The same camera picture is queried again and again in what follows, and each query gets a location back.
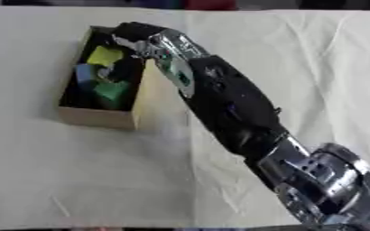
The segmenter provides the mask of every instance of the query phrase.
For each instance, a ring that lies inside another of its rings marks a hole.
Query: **green block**
[[[130,83],[126,81],[120,81],[118,83],[100,82],[94,88],[94,91],[104,108],[118,109],[122,104],[122,95],[129,88]]]

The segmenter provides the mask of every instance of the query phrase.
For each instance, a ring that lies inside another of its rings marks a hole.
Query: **yellow block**
[[[124,54],[120,50],[109,50],[103,46],[98,46],[89,56],[87,63],[109,67],[114,62],[121,60],[123,57]]]

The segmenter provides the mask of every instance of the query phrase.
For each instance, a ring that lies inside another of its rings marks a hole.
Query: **robotic arm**
[[[284,128],[266,95],[237,69],[185,34],[122,23],[112,40],[161,72],[204,126],[273,191],[303,225],[370,230],[370,170],[347,148],[308,152]]]

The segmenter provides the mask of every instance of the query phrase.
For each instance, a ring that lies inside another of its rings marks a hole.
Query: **blue block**
[[[90,64],[79,64],[76,67],[76,79],[79,87],[89,91],[96,85],[97,66]]]

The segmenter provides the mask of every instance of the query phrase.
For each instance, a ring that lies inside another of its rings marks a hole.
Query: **wrinkled fabric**
[[[0,7],[0,228],[297,224],[149,69],[135,133],[60,122],[54,101],[90,25],[181,30],[249,77],[311,150],[370,163],[370,12]]]

